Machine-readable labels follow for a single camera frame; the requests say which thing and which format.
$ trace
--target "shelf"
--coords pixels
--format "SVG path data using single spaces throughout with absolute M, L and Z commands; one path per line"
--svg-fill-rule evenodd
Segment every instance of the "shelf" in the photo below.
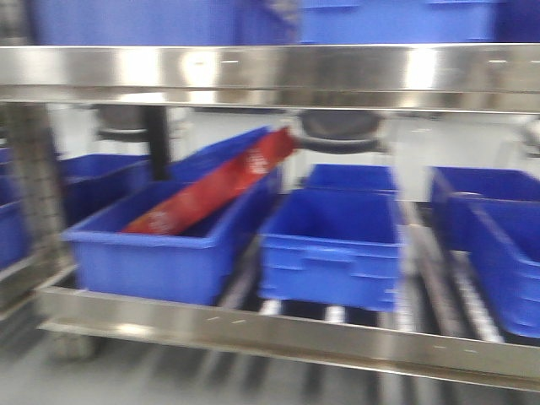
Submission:
M 426 239 L 418 238 L 429 228 L 418 213 L 410 215 L 411 205 L 408 229 L 415 250 L 409 264 L 415 267 L 406 271 L 393 314 L 360 311 L 359 316 L 358 310 L 306 304 L 291 310 L 290 303 L 279 301 L 247 304 L 258 270 L 254 259 L 245 258 L 217 306 L 94 293 L 74 288 L 70 277 L 57 279 L 39 291 L 46 316 L 41 327 L 540 392 L 540 348 L 475 339 L 483 330 L 469 331 L 463 323 L 466 310 L 456 306 L 443 269 L 435 268 L 438 259 L 427 254 Z M 423 304 L 422 285 L 428 290 Z M 467 286 L 470 292 L 473 286 Z M 435 326 L 426 321 L 430 311 Z
M 0 100 L 540 111 L 540 45 L 0 47 Z

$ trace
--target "bin handle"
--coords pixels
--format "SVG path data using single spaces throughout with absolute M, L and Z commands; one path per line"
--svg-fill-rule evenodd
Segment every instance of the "bin handle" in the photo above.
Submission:
M 305 248 L 304 259 L 318 262 L 351 263 L 354 262 L 354 252 L 341 247 L 308 246 Z

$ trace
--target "red bag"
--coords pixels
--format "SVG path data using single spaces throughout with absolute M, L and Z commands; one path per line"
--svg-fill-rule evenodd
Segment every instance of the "red bag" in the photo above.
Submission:
M 238 197 L 295 148 L 288 128 L 270 132 L 201 180 L 133 220 L 122 232 L 178 235 Z

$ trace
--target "plastic bin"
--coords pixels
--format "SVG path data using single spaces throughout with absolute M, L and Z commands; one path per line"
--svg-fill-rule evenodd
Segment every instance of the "plastic bin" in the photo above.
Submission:
M 184 185 L 157 182 L 64 232 L 78 286 L 92 291 L 209 305 L 235 255 L 254 235 L 280 189 L 277 170 L 229 206 L 179 236 L 117 233 Z
M 39 45 L 236 45 L 236 0 L 30 0 Z
M 471 262 L 508 332 L 540 338 L 540 205 L 472 206 Z
M 30 238 L 13 180 L 0 176 L 0 270 L 27 256 Z
M 316 165 L 305 187 L 397 194 L 388 166 Z
M 297 190 L 262 228 L 266 299 L 393 311 L 402 236 L 388 195 Z
M 268 127 L 259 127 L 208 145 L 182 161 L 171 164 L 169 173 L 176 181 L 193 183 L 240 154 L 268 132 Z
M 500 0 L 301 0 L 311 44 L 490 42 Z
M 499 42 L 539 42 L 540 2 L 509 0 L 500 4 Z
M 75 224 L 150 182 L 147 156 L 88 154 L 61 161 L 67 222 Z
M 295 27 L 262 0 L 240 1 L 242 45 L 287 45 L 295 42 Z
M 453 250 L 468 250 L 470 202 L 540 202 L 540 181 L 519 170 L 435 167 L 433 173 L 431 205 L 435 225 Z

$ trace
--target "metal rack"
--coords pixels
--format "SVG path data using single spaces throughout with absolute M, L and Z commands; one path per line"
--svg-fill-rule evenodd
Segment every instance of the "metal rack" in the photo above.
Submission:
M 46 150 L 47 102 L 538 113 L 540 46 L 4 47 L 0 60 L 17 172 L 40 185 L 27 205 L 50 202 L 33 216 L 37 268 L 57 275 L 38 295 L 41 327 L 64 352 L 89 354 L 87 337 L 121 338 L 540 391 L 540 348 L 504 342 L 467 263 L 442 249 L 413 203 L 402 205 L 413 271 L 394 316 L 248 302 L 256 246 L 216 306 L 143 300 L 73 287 L 53 176 L 35 175 L 54 160 L 28 152 Z M 423 327 L 426 311 L 437 330 Z

